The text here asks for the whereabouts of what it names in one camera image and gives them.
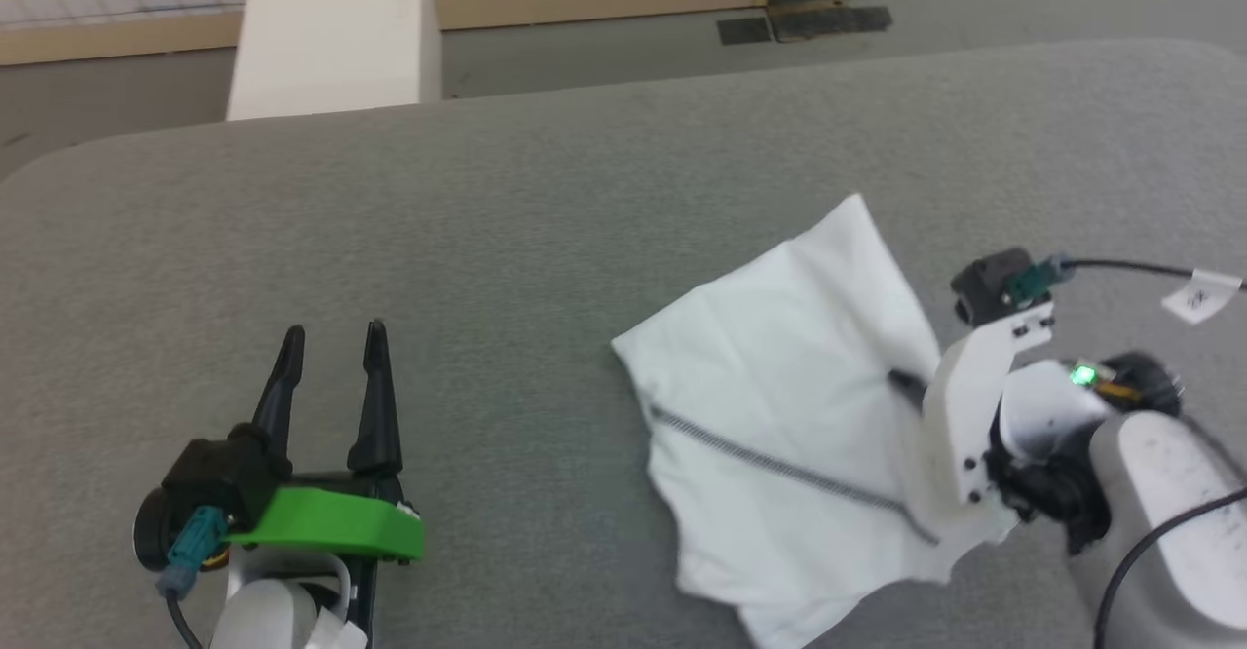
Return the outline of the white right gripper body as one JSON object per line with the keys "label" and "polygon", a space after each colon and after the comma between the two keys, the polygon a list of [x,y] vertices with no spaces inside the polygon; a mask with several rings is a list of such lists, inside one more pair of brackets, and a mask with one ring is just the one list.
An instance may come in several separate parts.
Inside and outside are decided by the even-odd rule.
{"label": "white right gripper body", "polygon": [[923,481],[919,505],[932,529],[963,525],[1008,534],[1015,512],[993,493],[984,462],[1016,356],[1052,338],[1052,302],[976,326],[941,356],[922,406]]}

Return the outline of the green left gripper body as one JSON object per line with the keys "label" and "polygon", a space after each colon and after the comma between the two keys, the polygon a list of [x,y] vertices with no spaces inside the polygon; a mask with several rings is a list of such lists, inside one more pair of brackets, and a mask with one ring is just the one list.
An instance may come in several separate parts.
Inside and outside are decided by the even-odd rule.
{"label": "green left gripper body", "polygon": [[425,550],[424,523],[400,486],[382,490],[392,498],[278,489],[252,529],[226,538],[226,630],[311,632],[320,615],[343,630],[374,630],[379,565],[407,565]]}

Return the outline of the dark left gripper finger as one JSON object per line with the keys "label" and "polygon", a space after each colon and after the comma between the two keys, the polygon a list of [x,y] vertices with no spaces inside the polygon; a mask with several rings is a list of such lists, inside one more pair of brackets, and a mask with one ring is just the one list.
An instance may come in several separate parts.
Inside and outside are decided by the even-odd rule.
{"label": "dark left gripper finger", "polygon": [[369,322],[362,369],[368,379],[355,443],[347,458],[348,471],[355,476],[395,477],[402,472],[402,441],[392,348],[387,324],[380,320]]}
{"label": "dark left gripper finger", "polygon": [[254,407],[252,424],[263,433],[267,451],[272,456],[286,457],[288,446],[293,394],[302,378],[306,348],[306,329],[293,324],[286,329],[281,349],[269,377]]}

